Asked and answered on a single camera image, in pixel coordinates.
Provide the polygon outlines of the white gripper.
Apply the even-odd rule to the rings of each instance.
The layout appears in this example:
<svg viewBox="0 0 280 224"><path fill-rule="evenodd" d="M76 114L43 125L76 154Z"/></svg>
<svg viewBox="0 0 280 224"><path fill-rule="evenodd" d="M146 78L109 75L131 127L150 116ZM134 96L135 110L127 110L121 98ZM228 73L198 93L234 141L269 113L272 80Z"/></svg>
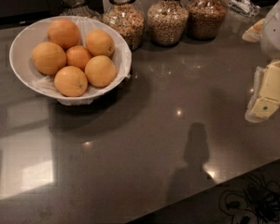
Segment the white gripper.
<svg viewBox="0 0 280 224"><path fill-rule="evenodd" d="M280 59L280 0L266 15L242 35L247 42L259 42L261 50L272 59ZM260 123L280 108L280 60L272 60L265 68L257 67L253 95L247 105L245 119Z"/></svg>

